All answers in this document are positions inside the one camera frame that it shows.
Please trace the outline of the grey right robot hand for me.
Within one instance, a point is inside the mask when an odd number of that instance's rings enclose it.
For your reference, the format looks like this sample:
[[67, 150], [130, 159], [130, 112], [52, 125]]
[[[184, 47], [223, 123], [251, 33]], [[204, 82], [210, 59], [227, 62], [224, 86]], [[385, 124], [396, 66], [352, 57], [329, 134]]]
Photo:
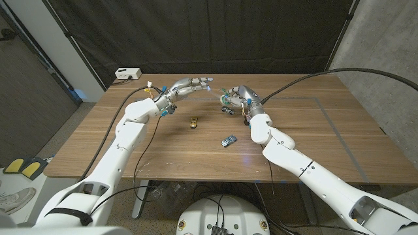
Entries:
[[225, 90], [220, 98], [220, 102], [223, 105], [243, 109], [251, 118], [257, 114], [265, 113], [260, 96], [244, 85]]

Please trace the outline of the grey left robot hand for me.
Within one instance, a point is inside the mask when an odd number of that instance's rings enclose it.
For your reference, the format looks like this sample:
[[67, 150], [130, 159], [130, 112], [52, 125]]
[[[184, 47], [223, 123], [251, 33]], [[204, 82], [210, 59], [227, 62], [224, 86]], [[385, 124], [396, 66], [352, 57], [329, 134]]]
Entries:
[[170, 88], [164, 91], [155, 100], [160, 111], [173, 114], [177, 106], [175, 102], [187, 98], [187, 96], [195, 91], [210, 90], [208, 85], [213, 78], [200, 77], [200, 78], [182, 78], [175, 82]]

